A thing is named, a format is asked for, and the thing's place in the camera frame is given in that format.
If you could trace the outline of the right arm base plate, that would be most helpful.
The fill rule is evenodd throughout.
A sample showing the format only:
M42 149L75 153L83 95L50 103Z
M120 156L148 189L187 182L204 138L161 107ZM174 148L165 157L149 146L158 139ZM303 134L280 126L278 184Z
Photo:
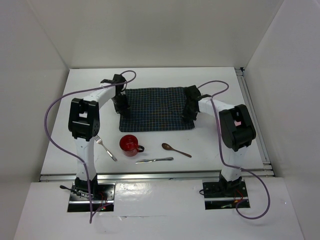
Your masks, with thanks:
M222 191L218 182L203 182L199 194L204 197L206 210L225 210L238 208L250 208L247 186L244 181L227 191Z

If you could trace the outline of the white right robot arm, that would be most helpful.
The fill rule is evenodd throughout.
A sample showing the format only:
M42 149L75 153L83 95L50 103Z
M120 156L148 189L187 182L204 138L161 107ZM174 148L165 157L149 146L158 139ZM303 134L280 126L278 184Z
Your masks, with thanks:
M232 105L210 99L208 95L187 97L182 118L195 121L198 113L215 117L218 130L219 154L223 157L222 146L229 149L227 159L222 159L218 190L223 196L230 196L241 182L245 154L256 138L256 130L248 108L244 104Z

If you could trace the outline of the red enamel mug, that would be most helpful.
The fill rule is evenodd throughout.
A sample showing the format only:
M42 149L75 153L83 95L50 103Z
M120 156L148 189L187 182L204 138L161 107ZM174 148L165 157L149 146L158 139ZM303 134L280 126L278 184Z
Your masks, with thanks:
M119 141L119 146L124 155L127 157L134 157L138 153L143 153L145 148L139 145L138 139L131 134L123 136Z

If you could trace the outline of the dark checked cloth placemat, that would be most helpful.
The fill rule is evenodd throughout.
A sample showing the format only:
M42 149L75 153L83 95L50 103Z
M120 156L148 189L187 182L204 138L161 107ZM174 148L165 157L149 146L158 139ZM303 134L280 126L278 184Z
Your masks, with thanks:
M123 133L186 131L195 128L193 120L183 120L186 103L183 87L127 89L130 117L120 117Z

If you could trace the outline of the pink plastic plate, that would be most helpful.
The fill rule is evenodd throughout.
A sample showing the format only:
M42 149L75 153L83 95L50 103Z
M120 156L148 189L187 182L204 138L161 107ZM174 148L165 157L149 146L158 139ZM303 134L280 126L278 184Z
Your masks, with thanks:
M236 126L236 127L238 127L238 126L241 126L242 125L242 121L238 121L238 120L234 120L234 125Z

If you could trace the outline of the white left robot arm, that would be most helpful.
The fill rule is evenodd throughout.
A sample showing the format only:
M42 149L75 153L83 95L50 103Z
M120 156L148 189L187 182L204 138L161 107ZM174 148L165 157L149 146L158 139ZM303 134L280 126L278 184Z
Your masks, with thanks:
M80 190L88 200L94 199L99 193L99 187L92 183L97 180L94 142L100 131L100 108L110 100L116 113L130 117L130 105L122 85L105 86L85 98L74 98L70 104L68 129L75 141L76 154L80 157L75 182L80 185L90 181L84 183Z

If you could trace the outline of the silver fork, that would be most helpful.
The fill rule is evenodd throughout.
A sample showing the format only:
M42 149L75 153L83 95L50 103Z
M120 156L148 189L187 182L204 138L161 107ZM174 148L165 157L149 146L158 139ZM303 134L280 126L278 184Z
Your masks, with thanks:
M95 141L96 141L96 143L98 144L98 145L100 145L100 146L102 146L104 149L105 149L105 151L106 151L106 153L109 155L109 157L114 161L114 162L117 162L118 161L118 159L110 152L110 150L108 150L108 148L104 145L104 143L103 143L103 140L97 135L97 136L95 136Z

